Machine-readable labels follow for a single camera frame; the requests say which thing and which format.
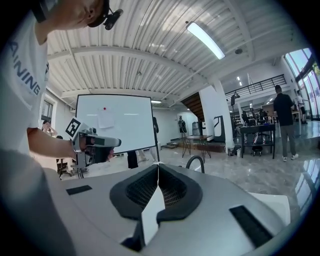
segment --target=glass railing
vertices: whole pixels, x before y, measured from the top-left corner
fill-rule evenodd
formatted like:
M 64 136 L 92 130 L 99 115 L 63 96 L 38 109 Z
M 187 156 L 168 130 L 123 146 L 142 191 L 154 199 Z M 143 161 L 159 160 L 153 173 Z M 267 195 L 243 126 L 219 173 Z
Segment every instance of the glass railing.
M 237 93 L 240 97 L 244 97 L 250 94 L 255 94 L 262 92 L 264 90 L 274 88 L 276 85 L 282 86 L 286 85 L 286 80 L 283 74 L 260 81 L 256 82 L 244 87 L 241 87 L 237 90 L 229 91 L 225 94 L 225 98 L 227 101 L 231 100 L 231 96 Z

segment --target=whiteboard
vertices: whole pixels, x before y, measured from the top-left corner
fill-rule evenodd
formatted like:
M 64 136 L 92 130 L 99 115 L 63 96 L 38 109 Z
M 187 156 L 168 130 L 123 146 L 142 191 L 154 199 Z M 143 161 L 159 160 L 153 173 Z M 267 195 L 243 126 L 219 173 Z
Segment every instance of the whiteboard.
M 103 137 L 121 140 L 122 153 L 155 147 L 151 99 L 117 94 L 78 95 L 75 117 Z

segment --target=man in black shirt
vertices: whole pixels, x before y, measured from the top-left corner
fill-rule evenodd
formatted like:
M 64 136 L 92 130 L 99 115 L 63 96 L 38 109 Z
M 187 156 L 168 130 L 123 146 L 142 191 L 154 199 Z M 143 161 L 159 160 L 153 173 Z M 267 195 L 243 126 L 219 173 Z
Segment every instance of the man in black shirt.
M 284 162 L 288 159 L 287 138 L 289 137 L 291 160 L 297 159 L 299 155 L 296 152 L 294 121 L 292 118 L 292 110 L 294 103 L 287 94 L 282 93 L 280 85 L 275 86 L 276 98 L 273 102 L 273 110 L 278 115 L 280 123 L 280 132 L 282 137 L 282 159 Z

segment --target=fluorescent light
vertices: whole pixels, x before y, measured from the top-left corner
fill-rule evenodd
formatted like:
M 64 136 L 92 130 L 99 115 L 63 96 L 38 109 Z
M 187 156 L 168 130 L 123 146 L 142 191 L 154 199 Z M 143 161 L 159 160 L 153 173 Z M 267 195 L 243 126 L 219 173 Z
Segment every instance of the fluorescent light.
M 193 21 L 186 26 L 186 29 L 195 35 L 198 39 L 200 39 L 214 54 L 215 56 L 221 60 L 225 57 L 222 50 L 216 44 L 216 42 L 196 23 Z

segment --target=polished floor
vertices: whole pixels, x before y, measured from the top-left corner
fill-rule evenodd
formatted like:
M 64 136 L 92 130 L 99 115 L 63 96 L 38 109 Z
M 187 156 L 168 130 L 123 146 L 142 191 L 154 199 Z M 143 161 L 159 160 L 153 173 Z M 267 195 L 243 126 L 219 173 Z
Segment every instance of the polished floor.
M 191 156 L 201 155 L 199 150 L 191 150 Z M 182 148 L 163 148 L 160 161 L 165 164 L 185 167 L 190 155 L 182 158 Z M 149 166 L 151 160 L 139 162 L 139 166 Z M 200 172 L 200 162 L 195 160 L 190 169 Z M 299 158 L 283 162 L 282 157 L 276 154 L 272 159 L 270 154 L 261 157 L 245 155 L 244 158 L 228 156 L 225 153 L 211 153 L 211 158 L 206 156 L 204 164 L 205 173 L 230 180 L 247 192 L 268 195 L 285 195 L 290 205 L 291 221 L 303 214 L 320 184 L 320 150 L 299 152 Z M 110 162 L 90 166 L 84 177 L 93 177 L 117 173 L 128 170 L 126 156 L 115 157 Z M 78 179 L 77 174 L 69 177 L 62 176 L 63 180 Z

